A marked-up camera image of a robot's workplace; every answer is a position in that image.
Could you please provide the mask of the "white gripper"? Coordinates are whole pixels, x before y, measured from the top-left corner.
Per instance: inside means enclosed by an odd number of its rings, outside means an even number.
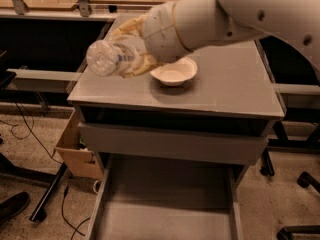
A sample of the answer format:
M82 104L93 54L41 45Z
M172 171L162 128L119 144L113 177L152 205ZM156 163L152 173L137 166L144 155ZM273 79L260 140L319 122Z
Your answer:
M174 2L154 6L146 15L132 18L111 32L111 41L143 38L146 51L150 53L142 54L139 61L121 74L123 78L146 74L164 63L176 62L190 53L178 35L174 9Z

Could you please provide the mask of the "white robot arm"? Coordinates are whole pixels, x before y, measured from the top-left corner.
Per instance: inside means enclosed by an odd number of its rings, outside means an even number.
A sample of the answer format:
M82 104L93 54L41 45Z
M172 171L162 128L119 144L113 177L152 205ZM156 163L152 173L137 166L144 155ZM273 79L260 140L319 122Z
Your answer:
M207 46L276 37L320 69L320 0L178 0L152 7L120 25L116 38L137 34L146 64L123 72L138 76Z

